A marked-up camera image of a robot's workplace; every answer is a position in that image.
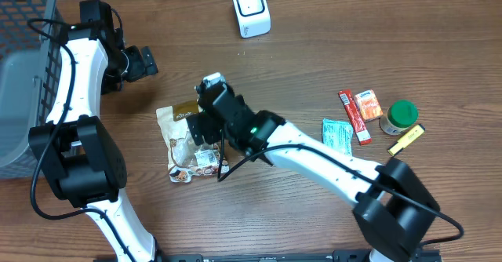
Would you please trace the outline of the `teal Kleenex tissue pack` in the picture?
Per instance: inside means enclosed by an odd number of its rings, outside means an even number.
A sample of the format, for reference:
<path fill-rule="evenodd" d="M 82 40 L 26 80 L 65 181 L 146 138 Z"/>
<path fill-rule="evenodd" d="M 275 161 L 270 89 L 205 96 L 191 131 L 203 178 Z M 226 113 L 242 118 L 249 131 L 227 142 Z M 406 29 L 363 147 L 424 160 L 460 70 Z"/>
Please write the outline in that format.
<path fill-rule="evenodd" d="M 322 142 L 343 155 L 352 156 L 352 125 L 348 122 L 322 120 Z"/>

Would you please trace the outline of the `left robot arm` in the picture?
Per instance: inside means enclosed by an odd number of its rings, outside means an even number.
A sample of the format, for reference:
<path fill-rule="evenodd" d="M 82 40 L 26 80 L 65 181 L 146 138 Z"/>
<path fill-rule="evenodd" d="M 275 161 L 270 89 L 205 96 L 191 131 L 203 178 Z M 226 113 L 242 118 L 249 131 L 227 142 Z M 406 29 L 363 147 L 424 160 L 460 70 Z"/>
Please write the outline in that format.
<path fill-rule="evenodd" d="M 31 181 L 33 210 L 47 220 L 86 214 L 118 261 L 160 261 L 155 237 L 140 222 L 128 196 L 126 163 L 100 120 L 100 98 L 124 82 L 158 73 L 148 47 L 126 47 L 117 11 L 101 0 L 80 2 L 77 24 L 59 22 L 58 35 L 27 25 L 61 53 L 60 80 L 45 124 L 28 143 L 38 160 Z"/>

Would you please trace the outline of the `brown snack pouch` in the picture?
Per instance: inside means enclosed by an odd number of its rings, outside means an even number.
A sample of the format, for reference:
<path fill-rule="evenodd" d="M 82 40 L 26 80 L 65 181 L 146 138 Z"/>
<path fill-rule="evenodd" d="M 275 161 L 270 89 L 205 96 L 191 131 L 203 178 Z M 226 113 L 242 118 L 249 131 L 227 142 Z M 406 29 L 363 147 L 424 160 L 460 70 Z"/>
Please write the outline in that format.
<path fill-rule="evenodd" d="M 193 177 L 213 176 L 229 171 L 217 144 L 196 145 L 188 128 L 187 117 L 199 113 L 195 100 L 156 110 L 157 123 L 167 146 L 169 178 L 173 183 L 190 183 Z"/>

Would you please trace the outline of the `orange Kleenex tissue box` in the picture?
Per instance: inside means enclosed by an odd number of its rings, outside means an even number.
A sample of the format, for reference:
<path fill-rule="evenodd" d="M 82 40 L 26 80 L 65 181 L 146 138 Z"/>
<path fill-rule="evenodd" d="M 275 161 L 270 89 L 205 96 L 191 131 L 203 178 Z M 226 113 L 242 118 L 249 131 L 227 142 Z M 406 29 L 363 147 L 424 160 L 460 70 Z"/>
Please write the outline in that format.
<path fill-rule="evenodd" d="M 354 101 L 365 122 L 378 119 L 384 114 L 377 96 L 372 89 L 356 94 Z"/>

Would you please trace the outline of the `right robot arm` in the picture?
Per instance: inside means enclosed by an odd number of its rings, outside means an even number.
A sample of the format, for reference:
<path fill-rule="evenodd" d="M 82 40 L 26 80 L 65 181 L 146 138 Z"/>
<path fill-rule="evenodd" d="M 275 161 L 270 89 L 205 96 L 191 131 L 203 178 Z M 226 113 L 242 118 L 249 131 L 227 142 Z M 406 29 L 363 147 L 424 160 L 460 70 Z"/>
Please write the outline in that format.
<path fill-rule="evenodd" d="M 187 122 L 195 143 L 225 141 L 246 160 L 290 169 L 329 189 L 352 208 L 370 260 L 407 261 L 439 210 L 403 161 L 384 165 L 343 155 L 270 111 L 253 112 L 226 82 L 196 86 L 201 112 Z"/>

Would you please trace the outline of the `green lid jar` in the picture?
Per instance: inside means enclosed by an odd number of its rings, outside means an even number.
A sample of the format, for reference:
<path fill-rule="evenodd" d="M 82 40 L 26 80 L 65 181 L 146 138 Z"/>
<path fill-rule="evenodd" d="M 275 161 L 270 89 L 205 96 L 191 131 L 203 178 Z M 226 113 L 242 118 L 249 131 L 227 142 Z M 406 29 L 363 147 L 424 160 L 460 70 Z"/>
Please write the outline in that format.
<path fill-rule="evenodd" d="M 410 128 L 418 117 L 419 112 L 414 103 L 408 100 L 399 100 L 381 116 L 380 128 L 386 134 L 397 136 Z"/>

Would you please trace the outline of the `red snack stick packet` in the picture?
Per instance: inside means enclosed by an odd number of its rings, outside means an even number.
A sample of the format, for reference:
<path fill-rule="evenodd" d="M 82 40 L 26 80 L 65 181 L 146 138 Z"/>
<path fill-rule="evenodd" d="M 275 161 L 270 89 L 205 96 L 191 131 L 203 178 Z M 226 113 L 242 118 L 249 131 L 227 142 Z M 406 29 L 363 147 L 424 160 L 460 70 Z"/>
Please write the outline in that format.
<path fill-rule="evenodd" d="M 366 128 L 366 124 L 360 115 L 358 108 L 355 104 L 355 101 L 352 97 L 352 92 L 349 89 L 344 89 L 339 91 L 338 93 L 342 104 L 344 105 L 344 109 L 347 113 L 347 116 L 352 124 L 355 135 L 358 139 L 360 145 L 370 144 L 372 142 L 372 138 L 369 134 L 369 131 Z"/>

